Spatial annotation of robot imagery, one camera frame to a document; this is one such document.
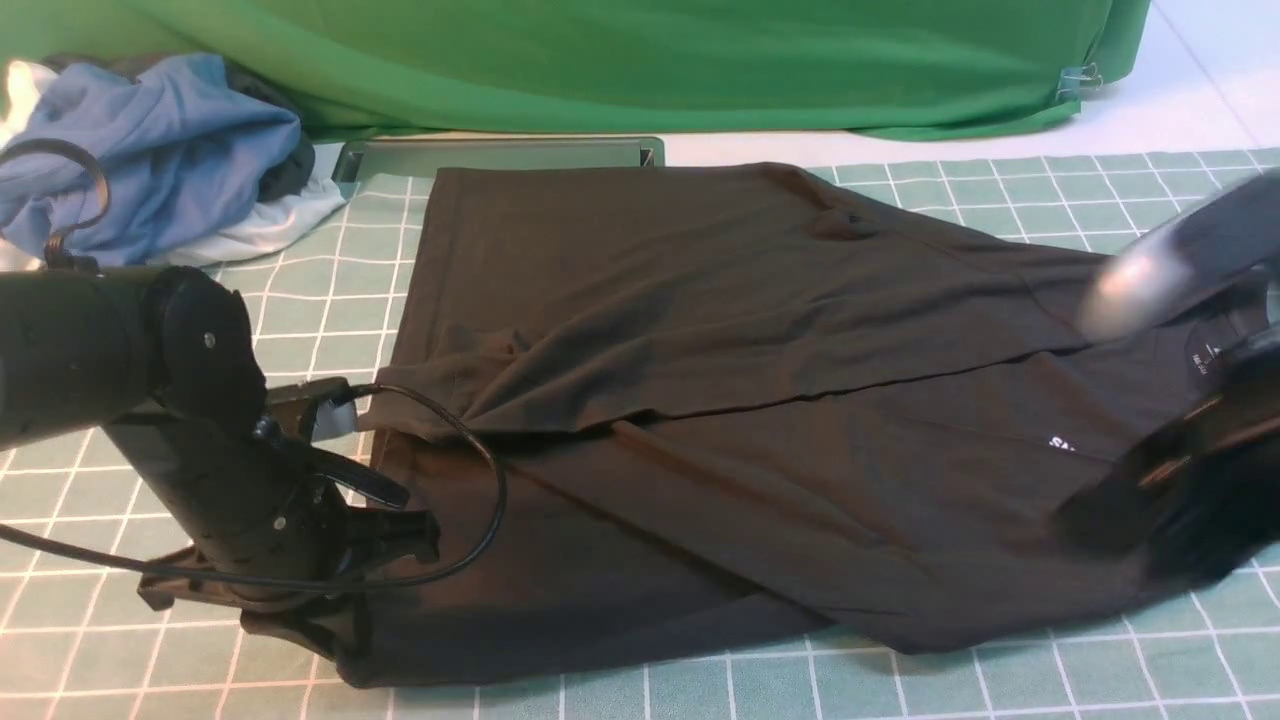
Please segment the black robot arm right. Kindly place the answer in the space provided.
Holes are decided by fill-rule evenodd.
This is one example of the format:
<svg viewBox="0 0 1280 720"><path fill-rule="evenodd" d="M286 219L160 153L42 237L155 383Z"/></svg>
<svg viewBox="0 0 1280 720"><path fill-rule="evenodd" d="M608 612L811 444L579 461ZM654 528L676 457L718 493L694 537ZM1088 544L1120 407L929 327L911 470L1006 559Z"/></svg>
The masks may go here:
<svg viewBox="0 0 1280 720"><path fill-rule="evenodd" d="M1144 233L1105 263L1079 314L1088 340L1156 327L1254 269L1277 269L1279 179L1262 170ZM1207 395L1053 514L1098 557L1139 553L1155 582L1212 585L1277 541L1277 328L1210 364Z"/></svg>

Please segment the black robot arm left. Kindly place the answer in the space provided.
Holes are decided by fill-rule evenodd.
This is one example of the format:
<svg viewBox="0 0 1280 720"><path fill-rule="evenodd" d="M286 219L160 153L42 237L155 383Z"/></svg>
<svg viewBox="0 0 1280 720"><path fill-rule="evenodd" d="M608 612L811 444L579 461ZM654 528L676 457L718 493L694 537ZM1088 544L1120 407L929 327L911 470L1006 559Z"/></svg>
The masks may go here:
<svg viewBox="0 0 1280 720"><path fill-rule="evenodd" d="M3 447L97 427L189 537L120 561L151 610L218 605L332 661L369 652L369 580L436 560L440 528L320 447L355 432L347 380L269 389L244 300L198 270L6 273L1 305Z"/></svg>

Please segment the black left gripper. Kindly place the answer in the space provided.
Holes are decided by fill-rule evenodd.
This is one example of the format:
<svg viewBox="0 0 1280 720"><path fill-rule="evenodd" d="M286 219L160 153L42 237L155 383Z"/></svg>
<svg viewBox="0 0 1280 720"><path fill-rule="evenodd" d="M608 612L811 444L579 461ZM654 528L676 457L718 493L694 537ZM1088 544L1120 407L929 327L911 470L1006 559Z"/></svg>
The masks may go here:
<svg viewBox="0 0 1280 720"><path fill-rule="evenodd" d="M372 634L367 597L339 593L397 559L439 557L439 524L408 510L404 487L273 419L230 436L210 421L147 413L104 430L191 539L156 565L218 574L210 582L146 571L138 596L154 611L177 601L234 609L250 635L329 661L361 657ZM302 592L306 583L323 594Z"/></svg>

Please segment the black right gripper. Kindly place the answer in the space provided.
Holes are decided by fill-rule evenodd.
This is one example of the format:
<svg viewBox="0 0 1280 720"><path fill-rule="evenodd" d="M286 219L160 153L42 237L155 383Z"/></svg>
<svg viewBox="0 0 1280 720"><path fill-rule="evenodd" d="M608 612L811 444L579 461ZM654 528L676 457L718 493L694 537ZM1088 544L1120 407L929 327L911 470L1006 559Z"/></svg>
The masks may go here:
<svg viewBox="0 0 1280 720"><path fill-rule="evenodd" d="M1220 356L1203 402L1125 452L1055 514L1097 559L1133 556L1156 582L1220 582L1277 542L1279 351L1248 340Z"/></svg>

